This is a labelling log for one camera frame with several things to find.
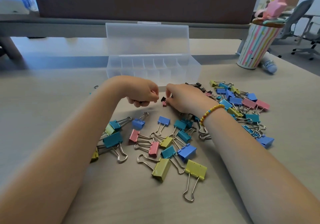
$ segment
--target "plastic box lid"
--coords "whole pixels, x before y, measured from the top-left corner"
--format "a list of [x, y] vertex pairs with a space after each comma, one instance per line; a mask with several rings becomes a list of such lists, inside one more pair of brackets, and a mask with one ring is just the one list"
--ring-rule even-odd
[[190, 54], [187, 25], [106, 23], [109, 55]]

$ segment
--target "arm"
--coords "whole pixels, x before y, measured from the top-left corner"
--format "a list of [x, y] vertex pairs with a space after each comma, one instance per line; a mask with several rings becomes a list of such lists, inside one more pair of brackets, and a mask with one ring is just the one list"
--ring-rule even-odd
[[159, 99], [158, 86], [128, 76], [104, 82], [4, 187], [0, 223], [62, 221], [102, 132], [124, 97], [136, 107], [140, 106], [139, 101], [147, 106], [149, 101]]
[[[186, 84], [168, 84], [166, 96], [178, 111], [199, 118], [218, 104]], [[317, 198], [223, 108], [209, 114], [204, 125], [254, 223], [319, 223]]]

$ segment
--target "forearm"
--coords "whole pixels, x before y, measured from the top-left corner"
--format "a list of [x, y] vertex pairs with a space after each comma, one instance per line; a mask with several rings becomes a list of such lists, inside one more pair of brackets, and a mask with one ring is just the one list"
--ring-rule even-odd
[[60, 223], [122, 98], [113, 80], [94, 92], [0, 195], [0, 223]]
[[[202, 117], [217, 104], [205, 100], [195, 114]], [[314, 195], [224, 109], [211, 113], [204, 125], [255, 223], [320, 220], [320, 204]]]

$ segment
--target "clear plastic organizer box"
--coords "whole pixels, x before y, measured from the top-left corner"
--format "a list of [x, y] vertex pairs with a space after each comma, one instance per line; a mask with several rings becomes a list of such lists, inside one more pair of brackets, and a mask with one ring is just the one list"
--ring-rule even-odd
[[189, 27], [106, 23], [108, 78], [129, 75], [159, 86], [196, 83], [201, 65], [191, 56]]

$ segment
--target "striped cup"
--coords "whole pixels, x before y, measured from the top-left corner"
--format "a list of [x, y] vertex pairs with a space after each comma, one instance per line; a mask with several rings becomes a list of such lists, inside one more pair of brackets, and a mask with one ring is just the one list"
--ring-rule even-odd
[[238, 66], [246, 69], [257, 68], [262, 57], [281, 30], [282, 27], [270, 27], [270, 25], [264, 26], [252, 23], [237, 62]]

